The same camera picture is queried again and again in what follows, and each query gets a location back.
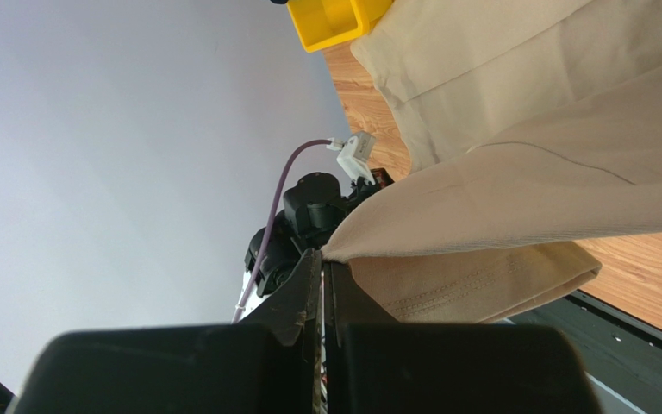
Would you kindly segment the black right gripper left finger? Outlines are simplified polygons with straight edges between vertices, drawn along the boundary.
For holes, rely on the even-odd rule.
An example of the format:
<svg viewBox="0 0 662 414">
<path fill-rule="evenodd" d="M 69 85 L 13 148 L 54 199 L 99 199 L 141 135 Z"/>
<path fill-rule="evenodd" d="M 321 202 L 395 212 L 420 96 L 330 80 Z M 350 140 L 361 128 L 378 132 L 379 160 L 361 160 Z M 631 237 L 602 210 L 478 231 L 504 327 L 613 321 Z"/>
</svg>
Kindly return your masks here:
<svg viewBox="0 0 662 414">
<path fill-rule="evenodd" d="M 13 413 L 317 413 L 321 254 L 234 324 L 68 332 Z"/>
</svg>

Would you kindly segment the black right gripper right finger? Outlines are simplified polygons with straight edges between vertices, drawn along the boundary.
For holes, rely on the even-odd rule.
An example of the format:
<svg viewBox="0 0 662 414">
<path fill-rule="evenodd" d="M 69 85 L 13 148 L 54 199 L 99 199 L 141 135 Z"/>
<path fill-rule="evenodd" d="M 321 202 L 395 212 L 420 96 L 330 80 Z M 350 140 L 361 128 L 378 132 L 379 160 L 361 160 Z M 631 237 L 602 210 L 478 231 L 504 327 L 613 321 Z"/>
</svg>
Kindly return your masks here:
<svg viewBox="0 0 662 414">
<path fill-rule="evenodd" d="M 598 413 L 573 346 L 538 325 L 402 323 L 323 267 L 333 413 Z"/>
</svg>

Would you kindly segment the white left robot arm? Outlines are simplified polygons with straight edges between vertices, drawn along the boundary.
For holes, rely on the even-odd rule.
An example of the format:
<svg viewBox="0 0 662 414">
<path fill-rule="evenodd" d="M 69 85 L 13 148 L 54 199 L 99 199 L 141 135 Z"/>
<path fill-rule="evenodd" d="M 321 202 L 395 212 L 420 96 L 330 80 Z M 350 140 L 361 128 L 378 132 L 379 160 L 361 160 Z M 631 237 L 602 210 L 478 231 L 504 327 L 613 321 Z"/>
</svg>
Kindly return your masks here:
<svg viewBox="0 0 662 414">
<path fill-rule="evenodd" d="M 351 183 L 352 192 L 344 196 L 334 175 L 312 172 L 286 190 L 280 198 L 282 209 L 274 216 L 269 242 L 255 278 L 253 268 L 259 258 L 265 229 L 258 230 L 248 244 L 239 317 L 253 311 L 290 278 L 305 250 L 325 245 L 356 207 L 393 183 L 385 169 L 373 169 L 371 183 L 359 178 Z"/>
</svg>

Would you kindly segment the beige t-shirt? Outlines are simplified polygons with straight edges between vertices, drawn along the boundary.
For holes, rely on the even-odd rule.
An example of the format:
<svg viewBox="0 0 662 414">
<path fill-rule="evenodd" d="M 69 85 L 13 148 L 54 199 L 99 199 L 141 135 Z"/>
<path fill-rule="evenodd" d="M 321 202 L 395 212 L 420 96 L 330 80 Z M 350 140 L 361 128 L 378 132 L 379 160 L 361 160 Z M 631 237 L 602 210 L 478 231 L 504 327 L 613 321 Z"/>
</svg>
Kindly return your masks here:
<svg viewBox="0 0 662 414">
<path fill-rule="evenodd" d="M 396 319 L 495 322 L 662 232 L 662 1 L 396 1 L 351 50 L 412 168 L 322 254 Z"/>
</svg>

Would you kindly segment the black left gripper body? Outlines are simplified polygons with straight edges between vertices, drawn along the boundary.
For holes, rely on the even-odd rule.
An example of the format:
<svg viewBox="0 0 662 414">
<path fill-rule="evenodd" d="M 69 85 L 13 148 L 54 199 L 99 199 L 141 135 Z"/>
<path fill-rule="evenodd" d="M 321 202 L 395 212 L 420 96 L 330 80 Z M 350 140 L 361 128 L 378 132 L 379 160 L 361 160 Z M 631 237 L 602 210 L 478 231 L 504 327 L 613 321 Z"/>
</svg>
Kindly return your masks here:
<svg viewBox="0 0 662 414">
<path fill-rule="evenodd" d="M 371 169 L 371 173 L 372 181 L 359 177 L 352 182 L 352 193 L 344 197 L 347 213 L 351 213 L 366 199 L 395 183 L 384 168 Z"/>
</svg>

